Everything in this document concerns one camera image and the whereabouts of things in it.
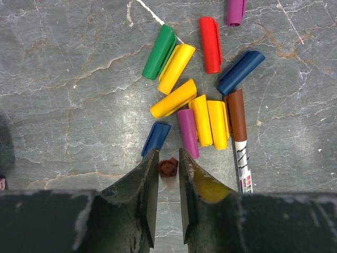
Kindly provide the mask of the purple pen cap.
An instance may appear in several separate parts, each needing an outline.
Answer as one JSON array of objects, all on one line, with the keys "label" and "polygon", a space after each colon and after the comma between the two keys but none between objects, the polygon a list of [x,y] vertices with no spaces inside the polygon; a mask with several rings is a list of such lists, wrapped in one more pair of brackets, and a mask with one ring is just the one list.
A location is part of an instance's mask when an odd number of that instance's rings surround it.
[{"label": "purple pen cap", "polygon": [[245,14],[246,0],[228,0],[227,25],[240,26]]}]

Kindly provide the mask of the yellow pen cap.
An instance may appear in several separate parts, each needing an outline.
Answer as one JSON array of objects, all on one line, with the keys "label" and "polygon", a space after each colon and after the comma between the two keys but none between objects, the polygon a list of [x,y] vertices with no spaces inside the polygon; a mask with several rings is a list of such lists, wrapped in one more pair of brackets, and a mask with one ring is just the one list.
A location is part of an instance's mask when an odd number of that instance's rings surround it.
[{"label": "yellow pen cap", "polygon": [[159,75],[158,90],[169,95],[180,75],[195,52],[195,47],[189,44],[177,45],[169,57],[163,71]]}]

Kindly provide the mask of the red pen cap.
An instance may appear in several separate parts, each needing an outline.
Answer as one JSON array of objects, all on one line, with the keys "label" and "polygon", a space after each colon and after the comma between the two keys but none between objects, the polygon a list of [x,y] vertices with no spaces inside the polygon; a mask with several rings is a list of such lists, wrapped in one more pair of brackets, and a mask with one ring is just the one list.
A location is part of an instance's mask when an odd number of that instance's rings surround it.
[{"label": "red pen cap", "polygon": [[219,25],[214,18],[203,16],[199,18],[205,68],[207,74],[221,71],[222,50]]}]

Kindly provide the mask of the brown pen cap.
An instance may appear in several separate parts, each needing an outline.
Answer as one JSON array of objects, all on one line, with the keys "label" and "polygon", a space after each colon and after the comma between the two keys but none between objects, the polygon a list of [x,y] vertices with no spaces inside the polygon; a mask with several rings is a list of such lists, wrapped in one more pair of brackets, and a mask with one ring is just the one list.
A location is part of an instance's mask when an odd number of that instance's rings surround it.
[{"label": "brown pen cap", "polygon": [[177,185],[177,172],[179,162],[174,158],[162,160],[158,164],[158,173],[164,185],[172,190]]}]

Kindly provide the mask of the green pen cap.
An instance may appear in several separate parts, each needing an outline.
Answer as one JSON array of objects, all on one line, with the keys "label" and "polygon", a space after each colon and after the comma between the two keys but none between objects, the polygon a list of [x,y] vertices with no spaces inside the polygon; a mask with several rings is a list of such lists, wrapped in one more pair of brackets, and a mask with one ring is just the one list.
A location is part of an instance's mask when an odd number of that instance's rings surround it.
[{"label": "green pen cap", "polygon": [[173,29],[168,25],[162,25],[142,75],[147,79],[155,80],[163,71],[176,43],[177,37]]}]

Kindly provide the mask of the brown cap marker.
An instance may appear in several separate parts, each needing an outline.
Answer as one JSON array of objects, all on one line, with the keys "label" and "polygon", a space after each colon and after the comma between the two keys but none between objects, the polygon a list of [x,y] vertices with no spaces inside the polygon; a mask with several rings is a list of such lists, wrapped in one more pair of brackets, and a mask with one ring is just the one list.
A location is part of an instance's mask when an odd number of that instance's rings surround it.
[{"label": "brown cap marker", "polygon": [[253,193],[242,89],[230,93],[226,97],[225,101],[229,113],[229,123],[235,146],[239,190],[241,193]]}]

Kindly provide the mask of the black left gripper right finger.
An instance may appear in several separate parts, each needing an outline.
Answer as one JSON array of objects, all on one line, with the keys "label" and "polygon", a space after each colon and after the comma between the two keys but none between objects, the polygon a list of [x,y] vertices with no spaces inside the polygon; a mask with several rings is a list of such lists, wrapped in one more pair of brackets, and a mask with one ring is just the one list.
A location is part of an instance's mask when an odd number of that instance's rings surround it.
[{"label": "black left gripper right finger", "polygon": [[336,252],[336,194],[238,193],[179,150],[189,252]]}]

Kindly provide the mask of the blue pen cap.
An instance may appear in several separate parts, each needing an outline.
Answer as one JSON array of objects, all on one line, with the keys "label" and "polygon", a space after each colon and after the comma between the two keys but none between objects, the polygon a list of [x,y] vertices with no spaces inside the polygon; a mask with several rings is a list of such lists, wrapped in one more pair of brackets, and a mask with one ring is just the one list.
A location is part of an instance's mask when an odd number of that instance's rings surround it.
[{"label": "blue pen cap", "polygon": [[221,74],[216,86],[217,90],[223,96],[227,96],[264,60],[265,56],[259,51],[245,51]]}]

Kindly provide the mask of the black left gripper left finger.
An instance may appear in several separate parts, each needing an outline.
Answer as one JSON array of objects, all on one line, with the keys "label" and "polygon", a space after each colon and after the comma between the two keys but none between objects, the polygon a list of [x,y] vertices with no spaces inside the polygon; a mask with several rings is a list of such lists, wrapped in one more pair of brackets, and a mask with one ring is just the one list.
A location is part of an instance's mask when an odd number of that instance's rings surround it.
[{"label": "black left gripper left finger", "polygon": [[1,192],[1,252],[149,252],[159,151],[102,191]]}]

